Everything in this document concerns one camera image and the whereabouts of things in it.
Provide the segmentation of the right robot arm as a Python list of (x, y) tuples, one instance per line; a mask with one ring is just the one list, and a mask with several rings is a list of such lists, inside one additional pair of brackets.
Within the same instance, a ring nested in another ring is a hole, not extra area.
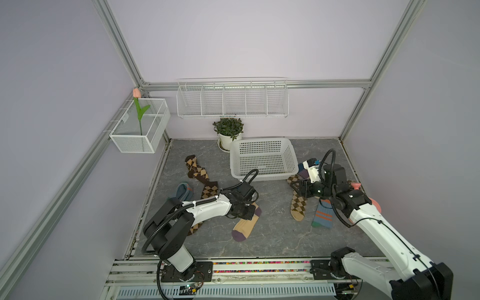
[(308, 177), (295, 182), (298, 195), (317, 197), (328, 204), (347, 228), (359, 227), (381, 250), (392, 268), (361, 256), (350, 247), (331, 253), (328, 265), (312, 262), (312, 273), (324, 272), (337, 280), (357, 277), (382, 291), (392, 300), (449, 300), (453, 291), (453, 272), (445, 263), (436, 264), (417, 250), (382, 216), (378, 205), (347, 179), (344, 167), (336, 163), (336, 151), (330, 149), (322, 160), (304, 161), (301, 170)]

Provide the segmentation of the white plastic perforated basket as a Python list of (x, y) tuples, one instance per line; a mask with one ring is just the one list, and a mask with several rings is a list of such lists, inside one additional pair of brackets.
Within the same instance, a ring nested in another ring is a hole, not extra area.
[(233, 141), (230, 149), (232, 177), (242, 180), (257, 169), (256, 181), (287, 180), (299, 171), (291, 141), (285, 137), (265, 137)]

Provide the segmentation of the striped beige purple sock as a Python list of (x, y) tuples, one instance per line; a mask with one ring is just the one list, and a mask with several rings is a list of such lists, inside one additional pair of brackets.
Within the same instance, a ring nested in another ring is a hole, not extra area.
[(251, 220), (240, 219), (240, 221), (236, 224), (236, 226), (232, 230), (232, 238), (236, 242), (243, 242), (249, 238), (251, 235), (256, 223), (258, 222), (262, 210), (257, 204), (253, 204), (256, 208), (254, 215)]
[(320, 180), (319, 172), (307, 171), (303, 168), (303, 164), (298, 165), (300, 175), (305, 180), (310, 180), (312, 183), (315, 183)]

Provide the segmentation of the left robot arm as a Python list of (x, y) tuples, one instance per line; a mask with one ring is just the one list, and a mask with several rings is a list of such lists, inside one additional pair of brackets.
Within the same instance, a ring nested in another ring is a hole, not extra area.
[(213, 264), (195, 260), (185, 246), (188, 233), (193, 226), (220, 216), (253, 220), (258, 193), (251, 183), (257, 175), (259, 170), (252, 169), (240, 183), (206, 199), (170, 198), (146, 223), (143, 228), (146, 241), (141, 254), (156, 255), (161, 263), (167, 263), (161, 268), (165, 275), (163, 282), (211, 281)]

